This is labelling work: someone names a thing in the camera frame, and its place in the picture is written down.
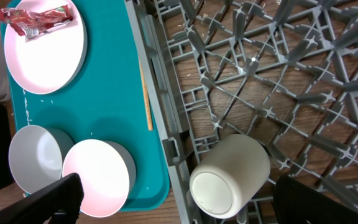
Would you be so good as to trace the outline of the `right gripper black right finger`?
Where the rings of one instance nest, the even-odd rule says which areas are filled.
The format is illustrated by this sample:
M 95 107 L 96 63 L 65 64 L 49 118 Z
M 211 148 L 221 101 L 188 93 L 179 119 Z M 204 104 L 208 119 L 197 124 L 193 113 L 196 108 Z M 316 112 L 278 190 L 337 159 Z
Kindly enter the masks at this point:
M 278 224 L 358 224 L 358 213 L 288 176 L 273 191 Z

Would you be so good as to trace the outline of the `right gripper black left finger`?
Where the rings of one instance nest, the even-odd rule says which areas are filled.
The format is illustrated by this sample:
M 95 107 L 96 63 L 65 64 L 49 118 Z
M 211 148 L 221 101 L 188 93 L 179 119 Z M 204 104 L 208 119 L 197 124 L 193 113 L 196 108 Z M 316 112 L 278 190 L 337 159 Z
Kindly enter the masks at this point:
M 71 173 L 0 210 L 0 223 L 76 223 L 83 198 L 80 176 Z

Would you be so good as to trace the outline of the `grey bowl with rice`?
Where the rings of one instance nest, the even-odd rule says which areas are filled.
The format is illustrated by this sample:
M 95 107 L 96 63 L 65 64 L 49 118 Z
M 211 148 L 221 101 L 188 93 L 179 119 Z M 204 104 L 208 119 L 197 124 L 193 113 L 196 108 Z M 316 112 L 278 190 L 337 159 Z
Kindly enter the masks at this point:
M 28 125 L 16 132 L 8 160 L 17 185 L 32 194 L 62 177 L 63 161 L 74 142 L 64 131 Z

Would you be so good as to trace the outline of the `white paper cup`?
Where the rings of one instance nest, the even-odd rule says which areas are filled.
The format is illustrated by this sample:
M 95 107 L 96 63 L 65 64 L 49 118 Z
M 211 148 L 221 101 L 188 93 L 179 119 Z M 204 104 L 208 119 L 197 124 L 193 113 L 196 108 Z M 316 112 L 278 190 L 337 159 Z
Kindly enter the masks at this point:
M 190 192 L 206 214 L 231 218 L 268 180 L 270 159 L 255 139 L 230 134 L 220 140 L 190 175 Z

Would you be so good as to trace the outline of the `red snack wrapper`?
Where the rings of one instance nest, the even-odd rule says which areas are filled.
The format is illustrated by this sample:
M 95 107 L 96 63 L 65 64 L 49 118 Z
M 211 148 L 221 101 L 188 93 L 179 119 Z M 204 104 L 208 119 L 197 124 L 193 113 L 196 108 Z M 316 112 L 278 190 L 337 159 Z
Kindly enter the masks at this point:
M 10 25 L 19 36 L 25 37 L 26 42 L 51 33 L 72 20 L 68 5 L 41 13 L 17 8 L 0 9 L 0 21 Z

